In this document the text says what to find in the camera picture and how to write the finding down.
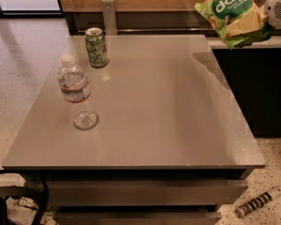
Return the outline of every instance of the table drawer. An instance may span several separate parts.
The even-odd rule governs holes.
[[[189,208],[117,207],[90,208],[89,211],[58,212],[54,220],[60,225],[214,225],[219,213]]]
[[[51,181],[51,207],[215,205],[234,203],[244,180]]]

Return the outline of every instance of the concrete floor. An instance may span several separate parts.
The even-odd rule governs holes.
[[[0,20],[0,164],[68,38],[64,19]],[[258,138],[257,143],[267,166],[247,178],[249,189],[235,204],[221,207],[223,218],[216,225],[281,225],[281,198],[244,219],[237,218],[234,212],[237,206],[265,190],[281,186],[281,139]],[[22,182],[15,175],[0,177],[0,185]],[[8,208],[9,217],[19,224],[29,224],[34,215],[14,201],[8,201]],[[50,211],[43,222],[55,224]]]

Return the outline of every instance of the can top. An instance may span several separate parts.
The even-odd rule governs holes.
[[[98,27],[92,27],[85,31],[87,36],[96,37],[102,34],[102,30]]]

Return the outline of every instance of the black chair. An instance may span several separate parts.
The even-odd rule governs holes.
[[[47,207],[48,199],[49,199],[49,189],[47,184],[43,179],[41,179],[36,174],[22,174],[22,176],[29,176],[33,180],[38,180],[41,182],[43,189],[39,191],[38,188],[31,188],[31,187],[0,187],[0,225],[10,225],[13,224],[12,222],[8,221],[7,219],[7,199],[9,197],[25,197],[34,200],[37,204],[37,212],[33,219],[32,225],[39,225],[40,221],[44,215],[44,212]]]

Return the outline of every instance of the bottle cap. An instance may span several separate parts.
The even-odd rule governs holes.
[[[70,54],[65,54],[61,57],[60,62],[65,67],[71,67],[75,64],[75,58]]]

